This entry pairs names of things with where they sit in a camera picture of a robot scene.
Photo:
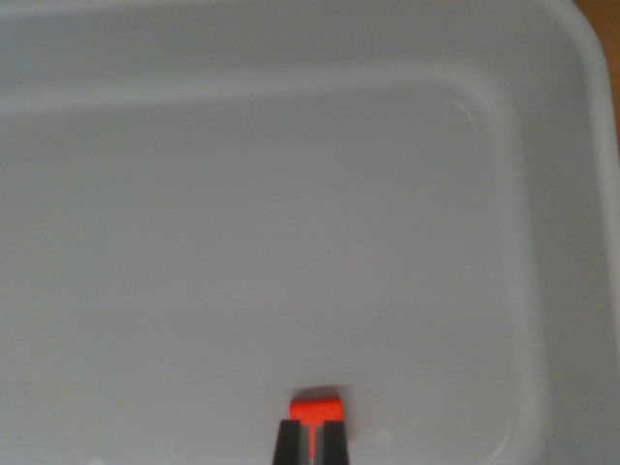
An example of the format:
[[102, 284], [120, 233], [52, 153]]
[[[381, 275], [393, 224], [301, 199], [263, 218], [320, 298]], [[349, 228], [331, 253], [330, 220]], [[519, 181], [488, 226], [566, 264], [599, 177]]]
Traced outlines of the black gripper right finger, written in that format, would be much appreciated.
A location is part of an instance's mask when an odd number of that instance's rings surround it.
[[319, 465], [349, 465], [346, 426], [343, 420], [327, 420], [317, 428], [314, 462]]

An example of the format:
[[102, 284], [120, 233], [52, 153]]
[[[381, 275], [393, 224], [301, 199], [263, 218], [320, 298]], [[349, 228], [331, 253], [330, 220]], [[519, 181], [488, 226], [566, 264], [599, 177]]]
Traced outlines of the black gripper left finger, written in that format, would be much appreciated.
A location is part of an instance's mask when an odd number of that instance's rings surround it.
[[308, 463], [307, 427], [298, 419], [282, 419], [279, 423], [272, 465]]

